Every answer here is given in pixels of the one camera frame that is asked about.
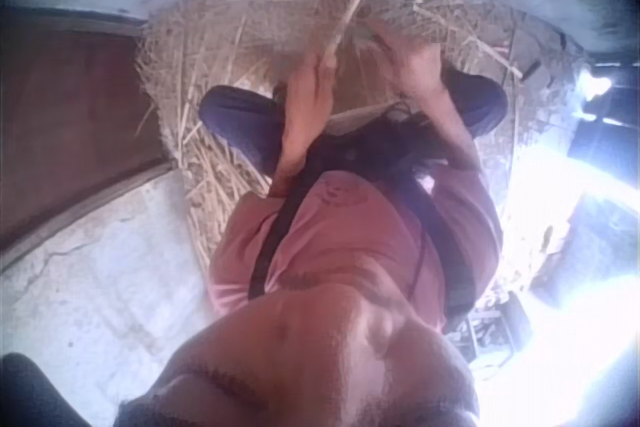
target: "hay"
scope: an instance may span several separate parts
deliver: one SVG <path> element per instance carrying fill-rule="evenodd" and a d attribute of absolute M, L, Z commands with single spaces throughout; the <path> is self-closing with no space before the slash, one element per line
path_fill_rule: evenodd
<path fill-rule="evenodd" d="M 164 143 L 184 173 L 189 222 L 203 271 L 238 199 L 250 190 L 264 195 L 269 180 L 202 127 L 197 118 L 201 98 L 216 84 L 270 95 L 309 45 L 325 45 L 348 2 L 189 0 L 157 13 L 148 23 L 138 70 L 158 110 Z M 510 61 L 517 15 L 503 5 L 482 0 L 363 0 L 356 17 L 356 23 L 381 18 L 405 34 L 442 43 L 445 58 L 463 71 L 482 71 L 498 82 L 509 72 L 522 77 Z M 371 59 L 352 40 L 347 32 L 339 52 L 332 120 L 337 130 L 344 122 L 362 123 L 393 101 Z"/>

